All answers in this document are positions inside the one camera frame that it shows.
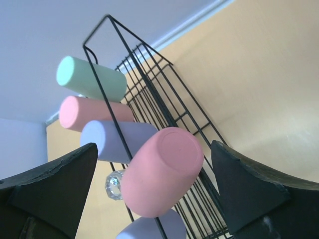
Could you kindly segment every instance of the drying rack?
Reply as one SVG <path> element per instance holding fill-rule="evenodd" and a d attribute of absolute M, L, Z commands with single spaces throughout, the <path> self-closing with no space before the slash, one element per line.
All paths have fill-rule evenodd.
<path fill-rule="evenodd" d="M 173 64 L 108 14 L 99 21 L 85 39 L 83 49 L 129 158 L 132 159 L 132 155 L 94 69 L 93 62 L 98 64 L 97 54 L 87 46 L 100 27 L 107 21 L 111 23 L 128 52 L 128 55 L 115 70 L 124 73 L 128 79 L 127 92 L 122 103 L 127 104 L 132 109 L 135 120 L 151 123 L 157 129 L 170 126 L 184 128 L 195 135 L 203 143 L 203 146 L 209 149 L 212 140 L 216 137 L 227 144 L 174 69 Z M 122 32 L 133 37 L 137 44 L 130 47 Z M 214 131 L 215 138 L 207 135 L 208 130 Z M 116 165 L 110 163 L 110 166 L 115 171 Z M 120 166 L 123 169 L 127 167 L 124 164 Z M 205 163 L 196 182 L 174 206 L 185 223 L 189 239 L 233 238 L 229 235 L 223 219 L 219 194 L 214 186 L 213 179 L 214 174 L 209 151 L 205 154 Z M 127 208 L 127 211 L 131 221 L 134 221 L 129 208 Z M 170 239 L 165 234 L 160 220 L 158 218 L 155 218 L 155 220 L 162 238 Z"/>

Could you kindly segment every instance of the mint green cup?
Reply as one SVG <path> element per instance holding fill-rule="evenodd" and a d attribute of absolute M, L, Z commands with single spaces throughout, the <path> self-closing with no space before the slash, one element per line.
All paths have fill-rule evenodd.
<path fill-rule="evenodd" d="M 125 75 L 104 66 L 93 65 L 108 100 L 120 102 L 126 92 Z M 89 98 L 104 100 L 88 61 L 72 56 L 64 57 L 58 66 L 56 81 L 59 85 Z"/>

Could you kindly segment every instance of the dish rack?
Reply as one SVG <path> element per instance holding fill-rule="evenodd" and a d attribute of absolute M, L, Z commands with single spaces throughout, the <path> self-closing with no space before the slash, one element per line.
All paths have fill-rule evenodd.
<path fill-rule="evenodd" d="M 171 126 L 184 128 L 195 135 L 202 142 L 202 146 L 208 149 L 204 150 L 205 163 L 196 182 L 174 206 L 185 223 L 187 237 L 189 239 L 233 238 L 229 235 L 223 219 L 219 194 L 213 183 L 214 173 L 210 160 L 212 140 L 219 139 L 227 144 L 226 141 L 183 82 L 173 63 L 108 14 L 99 21 L 85 39 L 83 49 L 126 153 L 132 159 L 128 145 L 94 69 L 93 62 L 98 64 L 97 54 L 87 46 L 100 27 L 107 21 L 111 23 L 128 52 L 128 55 L 115 70 L 124 73 L 127 77 L 128 87 L 122 103 L 131 108 L 135 121 L 151 123 L 157 129 Z M 137 44 L 134 47 L 129 46 L 124 35 L 132 37 L 133 42 Z M 113 171 L 116 170 L 116 167 L 121 167 L 121 169 L 127 167 L 127 165 L 115 163 L 110 163 L 110 166 Z M 134 221 L 129 208 L 127 211 L 131 221 Z M 160 220 L 158 218 L 155 220 L 162 238 L 169 239 Z"/>

